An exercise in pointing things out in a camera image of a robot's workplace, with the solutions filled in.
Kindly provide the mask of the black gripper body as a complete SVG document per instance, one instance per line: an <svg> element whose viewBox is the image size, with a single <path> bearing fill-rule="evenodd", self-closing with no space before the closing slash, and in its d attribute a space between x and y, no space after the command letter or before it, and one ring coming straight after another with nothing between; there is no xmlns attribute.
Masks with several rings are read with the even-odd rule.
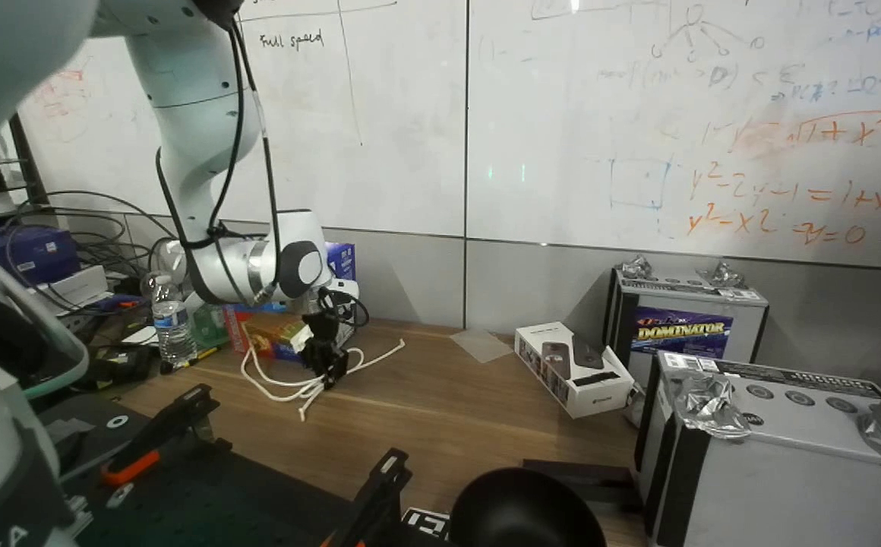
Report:
<svg viewBox="0 0 881 547"><path fill-rule="evenodd" d="M370 313L358 298L321 289L304 327L311 328L311 342L321 342L328 350L347 350L347 342L364 328L369 319Z"/></svg>

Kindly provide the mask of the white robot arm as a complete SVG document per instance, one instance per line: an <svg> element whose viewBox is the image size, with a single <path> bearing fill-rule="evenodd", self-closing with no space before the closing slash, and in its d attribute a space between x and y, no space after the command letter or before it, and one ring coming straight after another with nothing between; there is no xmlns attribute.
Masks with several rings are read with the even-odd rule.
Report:
<svg viewBox="0 0 881 547"><path fill-rule="evenodd" d="M93 38L120 38L158 126L156 168L188 274L207 301L300 301L334 289L324 234L304 211L264 236L217 234L213 184L264 143L262 104L239 76L244 0L0 0L0 129ZM74 511L41 432L0 390L0 541L66 545Z"/></svg>

